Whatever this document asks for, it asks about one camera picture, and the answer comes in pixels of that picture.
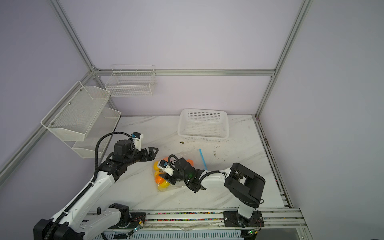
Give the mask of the yellow green mango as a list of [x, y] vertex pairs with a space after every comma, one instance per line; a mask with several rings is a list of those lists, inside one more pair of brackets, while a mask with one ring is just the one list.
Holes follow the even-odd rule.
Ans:
[[164, 182], [162, 182], [162, 183], [160, 183], [159, 185], [158, 185], [158, 190], [159, 191], [164, 191], [166, 188], [168, 188], [170, 186], [170, 183], [169, 182], [167, 182], [167, 181], [164, 181]]

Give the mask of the orange tangerine top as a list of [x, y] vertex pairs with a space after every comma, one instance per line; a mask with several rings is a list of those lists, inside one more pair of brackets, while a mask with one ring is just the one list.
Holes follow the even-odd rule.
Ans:
[[194, 166], [194, 162], [192, 160], [187, 160], [187, 162], [193, 167]]

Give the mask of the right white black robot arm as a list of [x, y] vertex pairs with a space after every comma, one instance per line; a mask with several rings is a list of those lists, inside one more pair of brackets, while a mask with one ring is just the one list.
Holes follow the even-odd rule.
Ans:
[[236, 211], [223, 213], [226, 227], [265, 226], [262, 213], [257, 209], [264, 202], [262, 194], [266, 180], [240, 163], [216, 171], [196, 169], [185, 159], [171, 162], [161, 160], [157, 161], [155, 166], [160, 171], [160, 178], [171, 185], [183, 182], [194, 193], [224, 186], [240, 201]]

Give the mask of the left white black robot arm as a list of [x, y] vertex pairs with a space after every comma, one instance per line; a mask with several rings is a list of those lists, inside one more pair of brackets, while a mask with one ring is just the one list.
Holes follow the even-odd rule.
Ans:
[[145, 216], [133, 218], [130, 208], [113, 203], [93, 220], [84, 222], [90, 209], [100, 197], [138, 162], [153, 161], [158, 148], [142, 149], [138, 139], [119, 140], [114, 151], [97, 168], [91, 181], [61, 211], [49, 220], [41, 219], [33, 229], [35, 240], [92, 240], [110, 227], [136, 228]]

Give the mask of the yellow peach fruit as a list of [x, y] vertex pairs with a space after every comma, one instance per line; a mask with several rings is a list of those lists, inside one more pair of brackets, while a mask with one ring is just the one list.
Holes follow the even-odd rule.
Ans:
[[160, 167], [159, 167], [159, 161], [156, 161], [156, 162], [154, 163], [154, 170], [155, 170], [155, 171], [159, 171], [159, 170], [160, 170]]

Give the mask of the clear zip top bag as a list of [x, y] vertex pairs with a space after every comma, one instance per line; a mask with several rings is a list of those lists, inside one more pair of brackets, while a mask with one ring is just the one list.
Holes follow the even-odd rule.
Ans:
[[207, 189], [201, 184], [198, 185], [205, 171], [196, 169], [192, 160], [170, 155], [155, 161], [153, 168], [155, 183], [159, 191], [165, 191], [169, 186], [177, 183], [184, 183], [193, 192]]

